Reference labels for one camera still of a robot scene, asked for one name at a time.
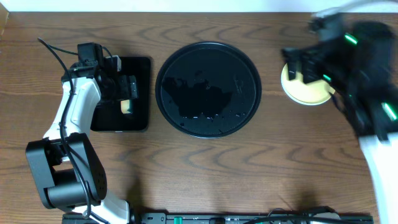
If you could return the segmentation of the yellow plate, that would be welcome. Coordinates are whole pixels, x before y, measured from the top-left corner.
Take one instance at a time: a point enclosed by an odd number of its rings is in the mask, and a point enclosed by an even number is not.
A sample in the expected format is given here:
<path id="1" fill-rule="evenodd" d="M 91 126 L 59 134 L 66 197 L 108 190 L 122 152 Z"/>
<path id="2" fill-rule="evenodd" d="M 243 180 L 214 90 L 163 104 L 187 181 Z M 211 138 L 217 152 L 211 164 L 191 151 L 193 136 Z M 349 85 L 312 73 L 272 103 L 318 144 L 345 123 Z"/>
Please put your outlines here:
<path id="1" fill-rule="evenodd" d="M 286 95 L 301 105 L 321 105 L 331 99 L 335 90 L 324 80 L 317 80 L 304 84 L 303 75 L 296 73 L 296 78 L 289 80 L 288 65 L 285 64 L 281 72 L 281 85 Z"/>

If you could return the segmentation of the green yellow sponge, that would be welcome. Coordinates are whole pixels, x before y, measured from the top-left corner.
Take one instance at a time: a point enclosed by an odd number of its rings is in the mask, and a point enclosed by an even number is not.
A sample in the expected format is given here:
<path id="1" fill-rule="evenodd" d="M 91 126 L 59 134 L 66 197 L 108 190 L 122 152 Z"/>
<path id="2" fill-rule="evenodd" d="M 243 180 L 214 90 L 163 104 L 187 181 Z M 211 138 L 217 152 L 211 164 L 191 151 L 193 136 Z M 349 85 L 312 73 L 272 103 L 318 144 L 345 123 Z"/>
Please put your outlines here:
<path id="1" fill-rule="evenodd" d="M 122 100 L 121 101 L 121 112 L 122 114 L 132 114 L 133 105 L 131 100 Z"/>

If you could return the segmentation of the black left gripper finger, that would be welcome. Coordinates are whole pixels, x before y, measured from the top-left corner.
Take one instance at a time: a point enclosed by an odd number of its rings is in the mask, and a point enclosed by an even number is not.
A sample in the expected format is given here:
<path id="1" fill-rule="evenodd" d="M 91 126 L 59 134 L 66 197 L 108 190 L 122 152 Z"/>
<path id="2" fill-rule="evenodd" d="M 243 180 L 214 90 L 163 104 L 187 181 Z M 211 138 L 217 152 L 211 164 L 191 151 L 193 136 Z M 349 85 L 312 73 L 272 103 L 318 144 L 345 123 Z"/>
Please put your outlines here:
<path id="1" fill-rule="evenodd" d="M 134 75 L 129 76 L 130 99 L 138 98 L 137 81 Z"/>
<path id="2" fill-rule="evenodd" d="M 130 99 L 131 91 L 130 91 L 130 82 L 127 76 L 119 77 L 119 85 L 120 85 L 120 95 L 122 100 Z"/>

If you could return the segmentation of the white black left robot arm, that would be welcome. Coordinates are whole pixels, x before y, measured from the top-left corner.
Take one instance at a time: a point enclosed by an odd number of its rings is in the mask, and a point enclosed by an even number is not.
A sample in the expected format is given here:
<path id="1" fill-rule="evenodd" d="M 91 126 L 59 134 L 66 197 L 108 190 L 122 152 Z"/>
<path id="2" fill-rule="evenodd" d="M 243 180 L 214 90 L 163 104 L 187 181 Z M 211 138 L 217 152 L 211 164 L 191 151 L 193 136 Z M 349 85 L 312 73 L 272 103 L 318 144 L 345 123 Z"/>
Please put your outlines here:
<path id="1" fill-rule="evenodd" d="M 106 173 L 90 143 L 100 88 L 93 77 L 62 77 L 63 97 L 43 138 L 25 154 L 42 204 L 102 223 L 129 223 L 129 204 L 107 186 Z"/>

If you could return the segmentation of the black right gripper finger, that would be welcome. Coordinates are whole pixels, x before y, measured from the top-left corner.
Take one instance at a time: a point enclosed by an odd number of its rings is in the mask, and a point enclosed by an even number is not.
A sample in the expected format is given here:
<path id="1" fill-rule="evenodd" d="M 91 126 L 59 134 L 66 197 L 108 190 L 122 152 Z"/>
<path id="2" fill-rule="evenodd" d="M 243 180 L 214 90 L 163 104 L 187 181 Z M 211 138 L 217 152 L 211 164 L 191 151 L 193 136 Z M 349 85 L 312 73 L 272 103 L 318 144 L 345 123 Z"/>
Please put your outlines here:
<path id="1" fill-rule="evenodd" d="M 295 80 L 297 72 L 297 62 L 295 60 L 288 60 L 287 68 L 288 68 L 288 79 Z"/>
<path id="2" fill-rule="evenodd" d="M 301 63 L 301 72 L 304 84 L 317 81 L 317 66 L 312 60 L 303 60 Z"/>

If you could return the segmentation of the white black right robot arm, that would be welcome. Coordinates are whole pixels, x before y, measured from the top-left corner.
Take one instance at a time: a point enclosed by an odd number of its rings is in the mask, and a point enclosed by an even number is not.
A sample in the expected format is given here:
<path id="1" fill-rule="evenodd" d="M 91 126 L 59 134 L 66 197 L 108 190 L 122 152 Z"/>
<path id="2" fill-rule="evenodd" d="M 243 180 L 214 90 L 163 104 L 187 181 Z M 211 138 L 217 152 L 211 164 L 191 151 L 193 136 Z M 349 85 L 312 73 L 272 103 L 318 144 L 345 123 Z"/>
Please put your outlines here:
<path id="1" fill-rule="evenodd" d="M 397 223 L 397 85 L 391 81 L 395 35 L 381 22 L 359 21 L 350 33 L 322 19 L 315 31 L 326 40 L 281 50 L 289 80 L 324 80 L 341 96 L 340 111 L 352 126 L 368 163 L 381 223 Z"/>

